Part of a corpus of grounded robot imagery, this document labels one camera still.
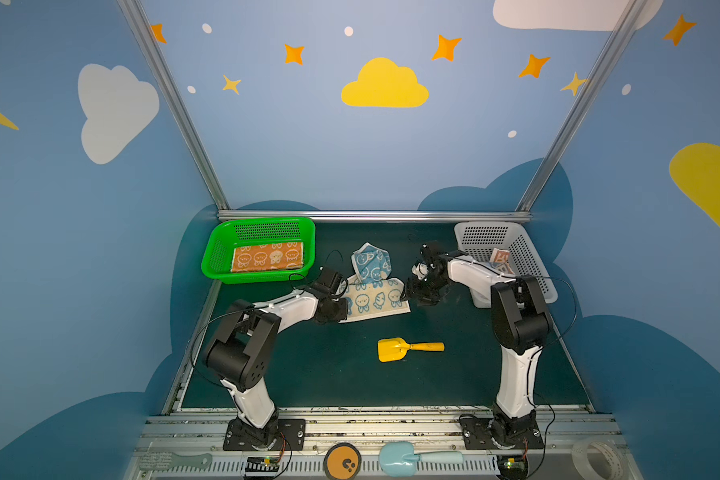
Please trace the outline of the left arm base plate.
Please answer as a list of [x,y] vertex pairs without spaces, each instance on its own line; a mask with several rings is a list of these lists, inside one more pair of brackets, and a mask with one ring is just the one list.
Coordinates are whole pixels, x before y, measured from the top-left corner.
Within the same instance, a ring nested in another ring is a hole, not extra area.
[[223,439],[224,451],[301,451],[304,447],[304,419],[270,420],[263,428],[255,428],[240,418],[227,425]]

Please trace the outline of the white plastic basket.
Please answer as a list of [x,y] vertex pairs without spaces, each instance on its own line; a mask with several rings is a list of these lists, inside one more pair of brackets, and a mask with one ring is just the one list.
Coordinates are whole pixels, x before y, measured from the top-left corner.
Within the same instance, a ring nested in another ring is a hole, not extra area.
[[549,279],[535,246],[519,224],[498,221],[462,222],[454,227],[458,249],[478,263],[496,269],[491,262],[495,250],[508,252],[507,275],[529,275],[539,279],[543,297],[548,304],[558,299],[553,280]]

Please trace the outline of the orange jellyfish pattern towel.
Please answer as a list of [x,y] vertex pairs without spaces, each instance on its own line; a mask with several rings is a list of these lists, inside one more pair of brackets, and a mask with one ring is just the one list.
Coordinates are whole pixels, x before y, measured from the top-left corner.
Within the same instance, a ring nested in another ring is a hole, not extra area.
[[302,242],[268,243],[236,247],[232,273],[298,270],[304,266]]

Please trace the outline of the green plastic basket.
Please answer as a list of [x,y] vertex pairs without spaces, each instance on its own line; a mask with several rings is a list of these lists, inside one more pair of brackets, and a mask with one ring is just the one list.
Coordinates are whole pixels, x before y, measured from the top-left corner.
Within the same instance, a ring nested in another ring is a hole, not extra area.
[[306,217],[252,218],[214,228],[201,263],[227,285],[287,281],[315,262],[316,226]]

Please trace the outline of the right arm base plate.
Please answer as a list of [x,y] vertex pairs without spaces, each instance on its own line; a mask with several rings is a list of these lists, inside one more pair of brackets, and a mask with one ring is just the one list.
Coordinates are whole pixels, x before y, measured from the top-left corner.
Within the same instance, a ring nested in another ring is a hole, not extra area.
[[543,449],[543,434],[534,414],[519,418],[499,415],[496,418],[477,417],[463,414],[458,418],[462,438],[467,450],[525,448]]

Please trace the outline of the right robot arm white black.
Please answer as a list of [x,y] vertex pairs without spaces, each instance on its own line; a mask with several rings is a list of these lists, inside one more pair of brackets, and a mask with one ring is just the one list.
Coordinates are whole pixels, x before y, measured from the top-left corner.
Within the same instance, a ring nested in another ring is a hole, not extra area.
[[491,325],[501,347],[501,379],[489,427],[500,448],[532,445],[538,424],[534,389],[538,362],[553,322],[539,280],[503,273],[462,251],[424,244],[403,298],[435,305],[443,290],[458,283],[490,297]]

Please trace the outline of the teal patterned towel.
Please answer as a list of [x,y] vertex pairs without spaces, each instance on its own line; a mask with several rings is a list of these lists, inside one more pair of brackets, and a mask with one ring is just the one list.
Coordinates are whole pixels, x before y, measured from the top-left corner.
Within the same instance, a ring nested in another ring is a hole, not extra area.
[[391,276],[389,253],[365,243],[351,256],[354,274],[347,280],[343,298],[347,300],[346,322],[359,322],[410,312],[402,299],[404,282]]

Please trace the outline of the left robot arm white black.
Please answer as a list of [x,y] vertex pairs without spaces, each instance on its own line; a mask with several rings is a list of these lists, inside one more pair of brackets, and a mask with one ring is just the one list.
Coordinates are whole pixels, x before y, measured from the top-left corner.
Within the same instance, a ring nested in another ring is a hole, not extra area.
[[226,450],[296,449],[280,427],[265,375],[278,334],[300,322],[340,323],[348,318],[349,283],[339,272],[320,269],[313,282],[268,302],[238,300],[220,316],[200,362],[220,381],[237,414],[230,421]]

